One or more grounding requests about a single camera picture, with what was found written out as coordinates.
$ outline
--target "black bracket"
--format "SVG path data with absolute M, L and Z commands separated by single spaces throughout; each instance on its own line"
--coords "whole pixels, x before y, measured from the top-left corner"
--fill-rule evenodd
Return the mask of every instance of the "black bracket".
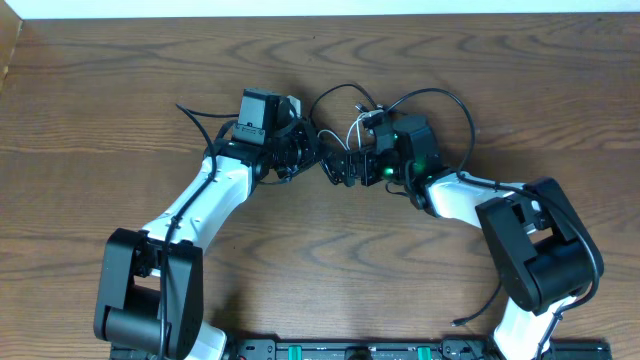
M 363 120 L 363 126 L 375 135 L 375 144 L 331 153 L 324 159 L 324 171 L 334 185 L 353 186 L 360 179 L 363 186 L 371 186 L 387 180 L 398 185 L 407 185 L 408 181 L 414 188 L 413 183 L 446 169 L 425 116 L 409 115 L 392 121 L 387 114 L 378 113 Z
M 571 218 L 584 234 L 602 276 L 602 256 L 560 185 L 554 179 L 542 178 L 525 185 L 525 190 L 552 201 Z M 589 257 L 577 234 L 556 209 L 541 206 L 518 194 L 476 206 L 502 284 L 520 308 L 536 315 L 558 300 L 584 293 L 593 278 Z M 532 244 L 527 233 L 534 228 L 551 228 L 552 235 Z
M 117 229 L 107 241 L 93 330 L 97 338 L 157 353 L 160 292 L 135 284 L 162 263 L 162 242 L 143 232 Z M 169 245 L 167 355 L 184 359 L 195 344 L 203 316 L 202 249 L 188 241 Z

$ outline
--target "green connector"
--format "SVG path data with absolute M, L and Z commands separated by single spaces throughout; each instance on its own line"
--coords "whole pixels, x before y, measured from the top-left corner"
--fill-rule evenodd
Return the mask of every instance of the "green connector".
M 419 347 L 418 348 L 418 360 L 431 360 L 431 348 L 428 347 Z
M 299 345 L 289 346 L 289 360 L 302 360 L 302 347 Z

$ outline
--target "black cable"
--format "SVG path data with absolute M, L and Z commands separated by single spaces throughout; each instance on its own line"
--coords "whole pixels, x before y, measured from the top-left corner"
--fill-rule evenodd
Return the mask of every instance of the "black cable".
M 392 184 L 392 182 L 391 182 L 391 181 L 389 181 L 389 182 L 387 182 L 387 183 L 384 185 L 384 189 L 385 189 L 385 190 L 387 190 L 387 192 L 388 192 L 389 194 L 391 194 L 391 195 L 400 195 L 400 196 L 404 196 L 404 197 L 409 197 L 409 194 L 407 194 L 407 193 L 406 193 L 406 192 L 404 192 L 404 191 L 394 192 L 394 191 L 389 190 L 389 185 L 391 185 L 391 184 Z
M 158 357 L 160 359 L 165 358 L 166 353 L 166 340 L 167 340 L 167 332 L 168 332 L 168 324 L 167 324 L 167 266 L 168 266 L 168 254 L 169 254 L 169 243 L 171 242 L 171 238 L 173 237 L 173 233 L 180 224 L 180 220 L 182 220 L 182 216 L 187 211 L 189 206 L 196 200 L 198 196 L 204 191 L 204 189 L 213 182 L 215 173 L 216 173 L 216 159 L 213 156 L 213 143 L 211 142 L 211 138 L 209 138 L 209 134 L 202 127 L 202 124 L 193 116 L 192 112 L 185 108 L 180 104 L 176 104 L 176 107 L 184 112 L 191 121 L 198 127 L 202 136 L 207 142 L 207 149 L 209 155 L 211 156 L 211 172 L 205 179 L 204 183 L 200 185 L 200 187 L 187 199 L 187 201 L 180 207 L 178 212 L 171 218 L 171 223 L 169 224 L 169 228 L 167 229 L 167 234 L 165 235 L 164 242 L 162 243 L 162 264 L 160 266 L 160 346 L 158 349 Z
M 544 344 L 551 338 L 551 334 L 553 333 L 553 330 L 555 329 L 556 325 L 558 324 L 558 322 L 562 319 L 562 313 L 564 313 L 565 311 L 568 310 L 572 310 L 575 309 L 579 306 L 584 305 L 585 303 L 587 303 L 589 300 L 591 300 L 596 292 L 598 291 L 598 286 L 600 284 L 600 274 L 598 273 L 598 265 L 596 263 L 595 257 L 593 255 L 593 251 L 591 251 L 591 248 L 589 247 L 589 244 L 587 244 L 587 241 L 585 240 L 584 235 L 578 231 L 577 226 L 574 224 L 573 219 L 571 219 L 564 210 L 562 210 L 559 206 L 557 206 L 553 201 L 551 201 L 550 199 L 544 198 L 542 196 L 536 195 L 534 193 L 531 193 L 529 191 L 523 190 L 523 189 L 518 189 L 512 186 L 505 186 L 505 185 L 501 185 L 500 182 L 496 181 L 495 184 L 488 184 L 482 181 L 477 181 L 477 180 L 472 180 L 472 179 L 467 179 L 466 176 L 464 174 L 462 174 L 462 169 L 464 168 L 464 166 L 466 165 L 466 163 L 469 161 L 469 158 L 471 157 L 471 153 L 473 152 L 473 148 L 475 146 L 475 142 L 476 142 L 476 127 L 475 124 L 473 122 L 473 118 L 471 117 L 471 113 L 469 112 L 469 110 L 467 109 L 467 107 L 464 105 L 464 103 L 454 94 L 443 90 L 443 89 L 438 89 L 438 88 L 425 88 L 425 89 L 420 89 L 420 90 L 416 90 L 413 91 L 403 97 L 401 97 L 400 99 L 398 99 L 398 101 L 396 101 L 395 103 L 393 103 L 393 105 L 391 105 L 389 108 L 387 108 L 387 110 L 385 110 L 387 113 L 391 110 L 393 110 L 396 106 L 402 104 L 403 102 L 405 102 L 406 100 L 408 100 L 409 98 L 411 98 L 412 96 L 418 95 L 418 94 L 422 94 L 422 93 L 427 93 L 427 92 L 438 92 L 444 95 L 449 96 L 451 99 L 453 99 L 462 109 L 462 111 L 464 111 L 464 114 L 467 118 L 467 121 L 469 122 L 469 130 L 470 130 L 470 140 L 469 140 L 469 148 L 467 149 L 467 152 L 465 153 L 462 161 L 460 162 L 460 165 L 458 166 L 458 169 L 456 170 L 456 176 L 460 181 L 466 182 L 468 184 L 472 184 L 472 185 L 476 185 L 476 186 L 482 186 L 482 187 L 486 187 L 486 188 L 490 188 L 490 189 L 495 189 L 495 190 L 503 190 L 503 191 L 512 191 L 520 196 L 524 196 L 530 200 L 533 201 L 537 201 L 541 206 L 546 207 L 546 208 L 553 208 L 557 211 L 557 213 L 559 213 L 565 220 L 565 222 L 567 223 L 567 225 L 569 226 L 569 228 L 571 229 L 571 231 L 573 231 L 576 236 L 578 237 L 578 241 L 580 241 L 580 244 L 584 247 L 587 256 L 589 257 L 589 262 L 591 265 L 591 270 L 593 272 L 593 279 L 591 281 L 591 288 L 589 289 L 589 292 L 583 296 L 582 298 L 578 299 L 577 301 L 569 304 L 569 305 L 564 305 L 561 306 L 560 308 L 558 308 L 558 310 L 556 310 L 556 312 L 553 314 L 553 320 L 551 321 L 551 323 L 549 324 L 549 327 L 547 328 L 547 331 L 545 332 L 544 336 L 542 337 L 542 340 L 538 343 L 538 351 L 536 354 L 536 359 L 540 359 L 541 355 L 542 355 L 542 349 L 544 347 Z
M 187 109 L 187 108 L 184 108 L 184 109 L 189 111 L 189 113 L 191 113 L 191 115 L 211 117 L 211 118 L 216 118 L 216 119 L 226 119 L 226 118 L 232 118 L 232 117 L 239 117 L 240 116 L 240 114 L 209 114 L 209 113 L 203 113 L 203 112 L 200 112 L 200 111 L 195 111 L 195 110 L 191 110 L 191 109 Z
M 289 108 L 291 109 L 291 112 L 293 112 L 293 119 L 289 121 L 289 124 L 287 124 L 287 126 L 273 132 L 271 136 L 275 138 L 280 138 L 289 134 L 291 130 L 293 130 L 293 128 L 298 126 L 298 124 L 300 124 L 300 122 L 302 121 L 302 117 L 298 116 L 298 111 L 296 111 L 296 107 L 293 106 L 293 104 L 290 101 L 288 101 L 287 104 L 289 104 Z
M 230 120 L 224 123 L 218 130 L 218 135 L 216 135 L 216 139 L 222 139 L 224 135 L 231 129 L 235 124 L 238 123 L 238 120 Z
M 413 180 L 411 180 L 411 176 L 409 174 L 409 169 L 411 168 L 411 165 L 413 165 L 414 161 L 413 160 L 409 160 L 404 164 L 404 186 L 407 188 L 407 197 L 409 197 L 409 195 L 413 195 L 415 197 L 415 190 L 413 189 Z
M 468 323 L 469 321 L 471 321 L 471 320 L 477 318 L 478 316 L 482 315 L 482 313 L 485 312 L 491 306 L 491 304 L 496 299 L 496 297 L 498 297 L 498 294 L 500 293 L 500 289 L 502 289 L 502 281 L 498 282 L 498 287 L 496 287 L 496 290 L 493 292 L 493 295 L 491 295 L 491 297 L 489 298 L 487 303 L 484 304 L 484 306 L 480 310 L 478 310 L 475 314 L 473 314 L 471 316 L 467 316 L 467 317 L 464 317 L 464 318 L 453 320 L 451 322 L 451 326 L 453 326 L 453 327 L 463 326 L 466 323 Z
M 340 180 L 334 178 L 333 175 L 331 175 L 331 171 L 329 170 L 329 165 L 327 165 L 326 162 L 320 161 L 320 168 L 322 169 L 322 171 L 324 171 L 325 175 L 327 175 L 327 178 L 329 179 L 331 184 L 338 185 L 340 183 Z
M 343 87 L 352 87 L 358 91 L 360 91 L 360 93 L 367 99 L 367 101 L 369 102 L 369 104 L 371 104 L 371 106 L 373 106 L 373 108 L 375 109 L 377 107 L 377 104 L 375 101 L 373 101 L 373 98 L 371 97 L 371 95 L 369 95 L 369 93 L 367 92 L 367 90 L 365 90 L 362 86 L 358 85 L 358 84 L 340 84 L 337 86 L 332 87 L 331 89 L 325 91 L 322 93 L 322 95 L 318 96 L 318 98 L 316 99 L 316 101 L 313 102 L 313 104 L 311 105 L 311 108 L 309 109 L 309 119 L 313 119 L 313 110 L 316 108 L 316 105 L 318 105 L 318 103 L 320 102 L 320 100 L 322 100 L 323 97 L 329 95 L 331 92 L 338 90 L 340 88 Z
M 193 121 L 194 124 L 196 124 L 196 126 L 198 127 L 198 130 L 200 130 L 200 132 L 202 133 L 202 136 L 204 136 L 204 140 L 207 142 L 207 148 L 209 149 L 209 155 L 212 155 L 213 154 L 213 143 L 211 142 L 211 138 L 209 137 L 209 134 L 207 134 L 207 130 L 205 130 L 204 127 L 202 127 L 202 124 L 200 124 L 200 121 L 198 121 L 198 119 L 196 119 L 193 116 L 193 113 L 191 112 L 191 110 L 187 109 L 186 107 L 184 107 L 184 106 L 182 106 L 180 104 L 176 104 L 176 107 L 178 109 L 180 109 L 183 113 L 185 113 L 189 117 L 189 119 L 191 119 L 191 121 Z

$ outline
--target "white wall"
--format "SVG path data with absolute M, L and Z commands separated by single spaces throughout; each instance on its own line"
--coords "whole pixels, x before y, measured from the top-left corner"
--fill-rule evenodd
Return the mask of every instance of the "white wall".
M 640 11 L 640 0 L 6 0 L 23 19 Z

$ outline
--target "green led light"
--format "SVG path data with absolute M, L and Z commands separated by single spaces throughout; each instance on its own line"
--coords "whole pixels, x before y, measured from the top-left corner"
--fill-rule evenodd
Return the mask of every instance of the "green led light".
M 413 171 L 418 174 L 422 174 L 427 168 L 427 163 L 425 160 L 419 160 L 413 163 Z

